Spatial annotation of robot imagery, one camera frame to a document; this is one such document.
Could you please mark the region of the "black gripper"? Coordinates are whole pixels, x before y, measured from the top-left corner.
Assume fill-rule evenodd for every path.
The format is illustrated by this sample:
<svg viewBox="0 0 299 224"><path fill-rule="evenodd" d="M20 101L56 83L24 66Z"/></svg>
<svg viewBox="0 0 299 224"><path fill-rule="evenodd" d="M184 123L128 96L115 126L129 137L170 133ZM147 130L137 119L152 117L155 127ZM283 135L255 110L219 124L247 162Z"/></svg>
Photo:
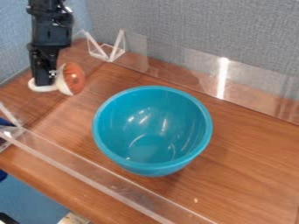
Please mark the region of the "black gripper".
<svg viewBox="0 0 299 224"><path fill-rule="evenodd" d="M33 82L37 87L49 86L56 76L59 51L71 46L73 27L72 10L65 0L28 0L27 13L32 16L32 40L27 45Z"/></svg>

